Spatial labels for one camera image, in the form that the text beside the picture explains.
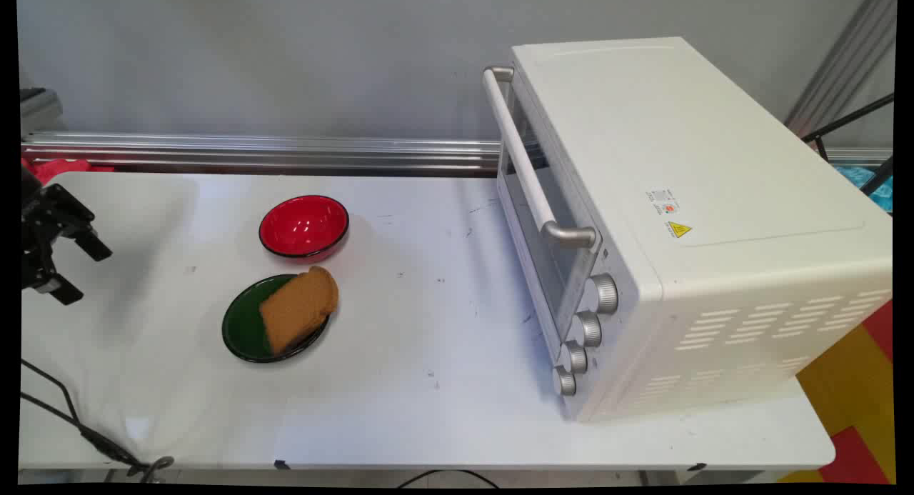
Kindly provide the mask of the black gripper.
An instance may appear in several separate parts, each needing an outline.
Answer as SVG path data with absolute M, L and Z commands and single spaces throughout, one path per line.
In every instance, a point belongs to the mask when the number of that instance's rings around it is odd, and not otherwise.
M 75 244 L 94 261 L 103 261 L 112 250 L 92 227 L 94 213 L 62 185 L 43 186 L 28 169 L 21 169 L 21 281 L 50 294 L 64 306 L 83 299 L 83 293 L 56 269 L 53 245 L 59 237 Z

